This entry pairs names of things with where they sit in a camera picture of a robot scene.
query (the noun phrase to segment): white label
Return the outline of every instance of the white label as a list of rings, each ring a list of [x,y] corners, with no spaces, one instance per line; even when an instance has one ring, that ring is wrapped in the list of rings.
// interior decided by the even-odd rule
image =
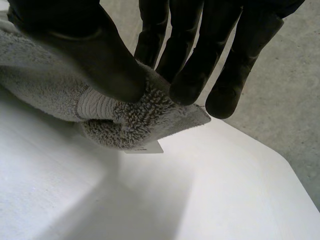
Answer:
[[[134,150],[124,151],[126,154],[163,154],[164,151],[158,141],[150,142]]]

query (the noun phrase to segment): black glove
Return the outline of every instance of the black glove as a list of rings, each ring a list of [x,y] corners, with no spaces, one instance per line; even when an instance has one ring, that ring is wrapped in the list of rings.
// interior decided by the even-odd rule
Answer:
[[[137,102],[145,74],[98,0],[9,0],[8,18],[24,34],[82,73],[98,92]]]
[[[169,8],[171,38],[157,72],[172,83],[170,96],[181,105],[196,101],[237,25],[232,49],[207,101],[216,118],[234,112],[260,51],[304,0],[139,0],[143,30],[135,57],[154,67],[162,46]],[[119,37],[99,0],[9,0],[9,19],[22,32],[69,62],[104,95],[136,102],[144,73]],[[200,14],[197,46],[191,51]]]
[[[139,0],[143,29],[135,57],[154,67],[164,41],[169,9],[171,37],[156,71],[168,82],[171,99],[190,105],[199,97],[238,18],[235,39],[224,68],[206,100],[206,110],[219,119],[236,109],[245,81],[262,48],[304,0]],[[192,55],[198,28],[199,40]]]

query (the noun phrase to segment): gray towel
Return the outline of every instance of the gray towel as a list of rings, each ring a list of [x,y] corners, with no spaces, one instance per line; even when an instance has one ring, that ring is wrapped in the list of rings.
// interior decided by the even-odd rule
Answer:
[[[47,114],[77,122],[82,134],[99,145],[135,149],[210,122],[199,106],[173,103],[169,84],[140,66],[147,73],[144,96],[135,104],[117,101],[86,85],[63,61],[0,20],[0,84]]]

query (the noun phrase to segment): white table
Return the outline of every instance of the white table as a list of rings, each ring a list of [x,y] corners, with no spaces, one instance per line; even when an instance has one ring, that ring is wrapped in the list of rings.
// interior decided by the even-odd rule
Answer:
[[[0,89],[1,240],[317,240],[287,161],[220,120],[125,154]]]

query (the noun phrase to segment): gray floor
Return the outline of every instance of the gray floor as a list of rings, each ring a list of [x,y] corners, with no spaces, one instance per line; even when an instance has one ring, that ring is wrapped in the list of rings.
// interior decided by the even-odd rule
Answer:
[[[131,52],[141,29],[138,0],[102,0]],[[306,1],[263,50],[226,122],[284,156],[320,209],[320,2]],[[198,102],[203,105],[234,36]]]

